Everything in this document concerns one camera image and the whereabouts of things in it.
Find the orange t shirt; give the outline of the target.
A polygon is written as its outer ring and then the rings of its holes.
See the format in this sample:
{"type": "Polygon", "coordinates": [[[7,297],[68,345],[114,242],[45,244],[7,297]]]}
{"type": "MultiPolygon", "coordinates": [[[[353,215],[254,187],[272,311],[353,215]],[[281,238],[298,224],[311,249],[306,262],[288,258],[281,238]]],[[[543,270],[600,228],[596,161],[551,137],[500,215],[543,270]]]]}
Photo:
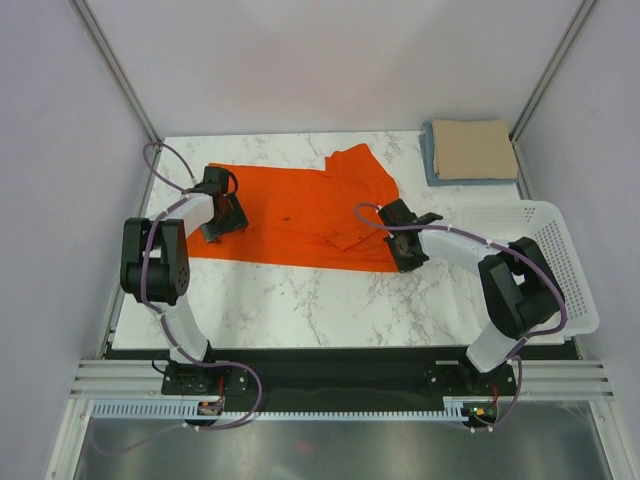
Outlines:
{"type": "Polygon", "coordinates": [[[337,151],[322,170],[231,167],[249,225],[209,243],[188,237],[190,256],[274,265],[391,273],[385,233],[362,202],[386,205],[399,197],[394,178],[365,144],[337,151]]]}

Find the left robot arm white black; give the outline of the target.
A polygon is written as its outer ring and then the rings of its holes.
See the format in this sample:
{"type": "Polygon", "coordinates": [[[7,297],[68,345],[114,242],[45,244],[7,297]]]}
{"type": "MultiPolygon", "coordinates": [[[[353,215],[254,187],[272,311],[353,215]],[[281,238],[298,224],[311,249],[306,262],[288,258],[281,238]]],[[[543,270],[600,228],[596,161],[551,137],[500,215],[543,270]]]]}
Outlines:
{"type": "Polygon", "coordinates": [[[187,240],[200,232],[207,244],[244,231],[248,219],[237,198],[238,180],[228,169],[208,166],[201,182],[155,218],[129,218],[123,227],[120,286],[153,315],[169,345],[170,359],[189,364],[185,382],[208,393],[219,369],[206,359],[210,343],[187,298],[191,272],[187,240]]]}

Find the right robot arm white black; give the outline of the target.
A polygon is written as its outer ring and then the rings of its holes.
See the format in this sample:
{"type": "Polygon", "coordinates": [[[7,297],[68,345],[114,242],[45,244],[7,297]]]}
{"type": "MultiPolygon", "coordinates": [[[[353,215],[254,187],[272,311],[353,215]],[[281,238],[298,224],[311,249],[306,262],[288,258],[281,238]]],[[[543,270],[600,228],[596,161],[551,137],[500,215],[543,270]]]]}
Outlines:
{"type": "Polygon", "coordinates": [[[494,371],[512,358],[538,326],[554,315],[560,331],[568,320],[564,294],[538,244],[521,237],[502,245],[455,227],[435,213],[416,215],[397,199],[377,209],[396,268],[413,271],[432,258],[444,260],[476,276],[481,284],[489,323],[466,350],[458,381],[467,392],[483,392],[494,371]]]}

